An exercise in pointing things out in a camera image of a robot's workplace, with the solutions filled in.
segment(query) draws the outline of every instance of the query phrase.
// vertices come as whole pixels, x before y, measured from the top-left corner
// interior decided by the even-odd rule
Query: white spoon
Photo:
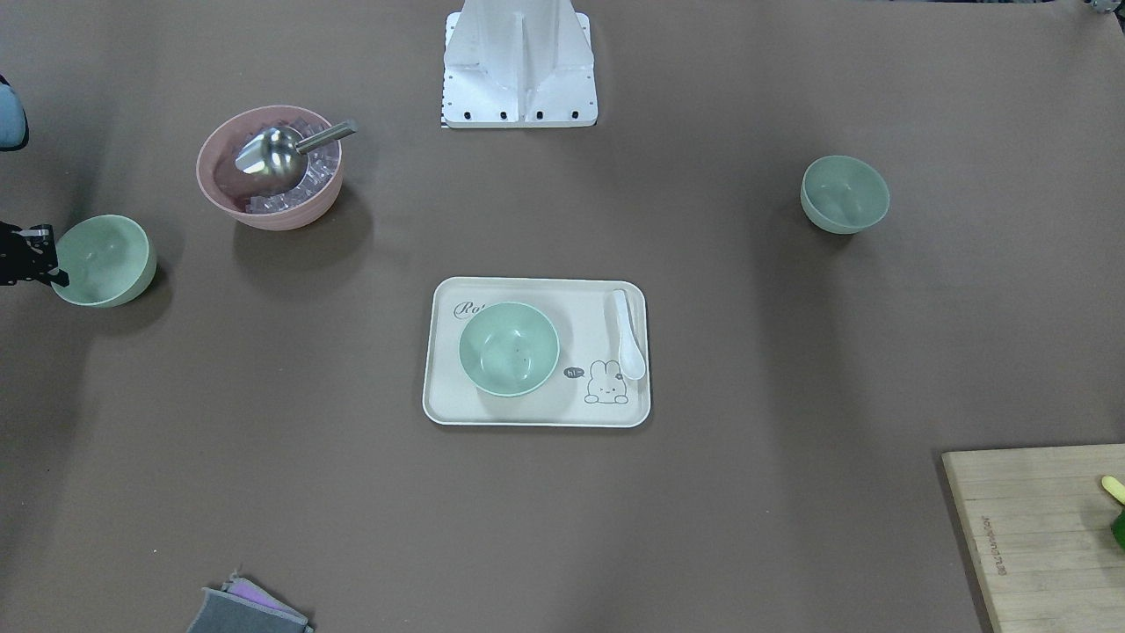
[[[637,346],[637,340],[632,335],[629,302],[626,300],[624,290],[613,290],[613,305],[616,307],[618,332],[621,334],[621,343],[618,346],[621,376],[630,381],[639,381],[645,378],[645,358],[640,355],[640,347]]]

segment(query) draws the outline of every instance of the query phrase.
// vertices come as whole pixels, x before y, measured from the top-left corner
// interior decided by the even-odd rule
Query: yellow knife handle
[[[1105,488],[1106,492],[1113,495],[1114,499],[1125,506],[1125,485],[1122,485],[1116,478],[1106,476],[1101,478],[1101,488]]]

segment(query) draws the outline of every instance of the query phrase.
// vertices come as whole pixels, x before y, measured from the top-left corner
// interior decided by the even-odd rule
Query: white plastic stand
[[[590,42],[590,18],[570,0],[465,0],[446,20],[442,124],[593,125]]]

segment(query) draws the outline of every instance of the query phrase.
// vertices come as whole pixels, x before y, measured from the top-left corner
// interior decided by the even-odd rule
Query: metal ladle
[[[308,169],[308,152],[356,132],[356,121],[348,119],[304,138],[288,125],[267,127],[238,151],[234,165],[253,175],[255,193],[276,196],[300,182]]]

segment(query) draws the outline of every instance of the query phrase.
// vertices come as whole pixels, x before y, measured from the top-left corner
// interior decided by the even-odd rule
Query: ladle handle
[[[350,118],[343,123],[338,123],[323,132],[317,132],[316,134],[313,134],[308,138],[302,138],[300,141],[297,141],[296,145],[297,153],[307,154],[308,152],[315,150],[316,147],[320,147],[321,145],[327,145],[333,141],[343,138],[349,134],[353,134],[356,129],[357,129],[356,121]]]

